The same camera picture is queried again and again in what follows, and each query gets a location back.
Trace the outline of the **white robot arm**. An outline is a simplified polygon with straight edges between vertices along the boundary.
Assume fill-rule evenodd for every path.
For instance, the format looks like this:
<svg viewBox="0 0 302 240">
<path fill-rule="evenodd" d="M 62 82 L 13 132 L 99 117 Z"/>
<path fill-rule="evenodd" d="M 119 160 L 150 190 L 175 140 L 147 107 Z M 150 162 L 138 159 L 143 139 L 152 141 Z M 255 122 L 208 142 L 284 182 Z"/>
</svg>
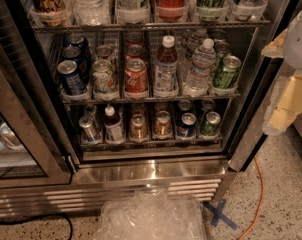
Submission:
<svg viewBox="0 0 302 240">
<path fill-rule="evenodd" d="M 288 78 L 280 77 L 273 88 L 262 125 L 269 136 L 279 135 L 302 113 L 302 10 L 261 54 L 269 58 L 282 58 L 294 69 Z"/>
</svg>

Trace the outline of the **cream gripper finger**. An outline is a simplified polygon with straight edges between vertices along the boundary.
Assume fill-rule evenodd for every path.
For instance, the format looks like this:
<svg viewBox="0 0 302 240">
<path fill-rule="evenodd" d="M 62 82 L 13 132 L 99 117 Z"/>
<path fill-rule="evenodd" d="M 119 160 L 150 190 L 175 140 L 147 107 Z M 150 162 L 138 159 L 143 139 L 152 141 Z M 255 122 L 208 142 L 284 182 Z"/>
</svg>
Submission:
<svg viewBox="0 0 302 240">
<path fill-rule="evenodd" d="M 266 45 L 261 54 L 269 58 L 284 58 L 284 41 L 286 38 L 287 30 L 283 30 L 273 41 Z"/>
<path fill-rule="evenodd" d="M 262 131 L 276 136 L 287 128 L 302 113 L 302 70 L 290 77 L 280 76 L 276 81 L 267 107 Z"/>
</svg>

